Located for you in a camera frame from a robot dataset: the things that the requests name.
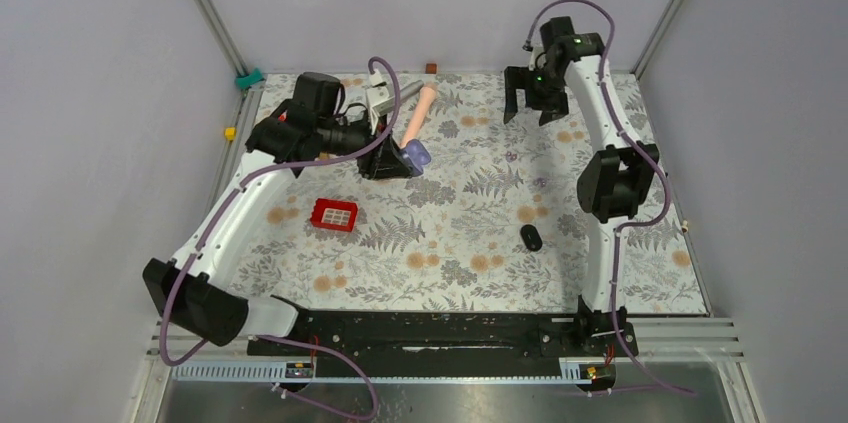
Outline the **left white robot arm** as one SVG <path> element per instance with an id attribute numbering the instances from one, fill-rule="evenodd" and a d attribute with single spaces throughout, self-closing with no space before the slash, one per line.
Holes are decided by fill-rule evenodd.
<path id="1" fill-rule="evenodd" d="M 421 95 L 424 82 L 396 85 L 372 69 L 368 83 L 361 116 L 350 119 L 342 81 L 305 72 L 292 95 L 255 124 L 232 179 L 199 228 L 170 259 L 153 258 L 143 270 L 164 329 L 175 325 L 218 347 L 264 334 L 288 354 L 307 347 L 311 330 L 294 304 L 237 296 L 226 287 L 264 213 L 305 169 L 352 161 L 362 178 L 379 181 L 418 176 L 429 163 L 420 142 L 398 144 L 392 136 L 400 109 Z"/>

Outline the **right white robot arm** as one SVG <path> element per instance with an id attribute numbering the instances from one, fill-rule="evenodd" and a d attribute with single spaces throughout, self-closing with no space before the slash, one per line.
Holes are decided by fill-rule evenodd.
<path id="1" fill-rule="evenodd" d="M 632 128 L 614 94 L 606 44 L 597 33 L 579 33 L 568 17 L 539 27 L 541 43 L 525 45 L 526 66 L 504 70 L 503 121 L 518 113 L 518 99 L 539 112 L 540 125 L 568 113 L 574 97 L 584 117 L 592 158 L 577 179 L 576 196 L 587 214 L 587 271 L 578 296 L 571 341 L 583 353 L 635 356 L 633 328 L 620 300 L 621 231 L 634 225 L 658 169 L 659 150 L 630 135 Z"/>

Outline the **black earbud charging case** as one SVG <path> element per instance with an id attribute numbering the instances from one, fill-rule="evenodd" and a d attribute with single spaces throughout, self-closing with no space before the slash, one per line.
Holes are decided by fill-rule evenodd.
<path id="1" fill-rule="evenodd" d="M 543 240 L 538 229 L 532 224 L 525 224 L 519 230 L 520 238 L 525 248 L 531 252 L 540 251 Z"/>

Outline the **lilac oval earbud case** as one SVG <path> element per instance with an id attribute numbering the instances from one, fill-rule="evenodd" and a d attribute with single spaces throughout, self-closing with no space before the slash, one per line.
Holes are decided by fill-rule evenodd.
<path id="1" fill-rule="evenodd" d="M 412 177 L 421 176 L 425 167 L 432 161 L 430 153 L 418 139 L 408 141 L 400 154 Z"/>

